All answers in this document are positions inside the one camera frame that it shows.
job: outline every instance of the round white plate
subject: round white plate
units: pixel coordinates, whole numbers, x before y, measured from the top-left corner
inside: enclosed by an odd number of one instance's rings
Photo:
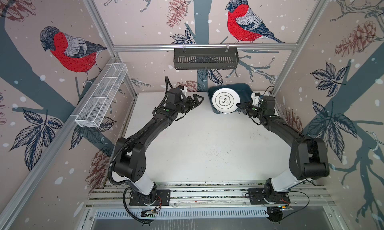
[[[222,113],[231,113],[237,110],[236,104],[240,103],[239,95],[230,88],[220,88],[212,96],[214,108]]]

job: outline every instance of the wire basket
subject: wire basket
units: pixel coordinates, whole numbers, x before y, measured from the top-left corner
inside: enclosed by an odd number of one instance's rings
[[[235,69],[237,48],[175,48],[175,69]]]
[[[111,64],[107,73],[98,83],[91,97],[75,119],[75,122],[80,127],[100,126],[127,71],[127,66],[123,63]]]

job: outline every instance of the table surface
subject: table surface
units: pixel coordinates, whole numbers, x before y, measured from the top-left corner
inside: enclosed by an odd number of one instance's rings
[[[205,98],[203,103],[163,130],[147,148],[146,173],[152,181],[263,181],[288,168],[290,147],[281,138],[242,113],[214,113],[208,94],[197,94]],[[126,138],[151,120],[163,97],[164,93],[139,93]]]

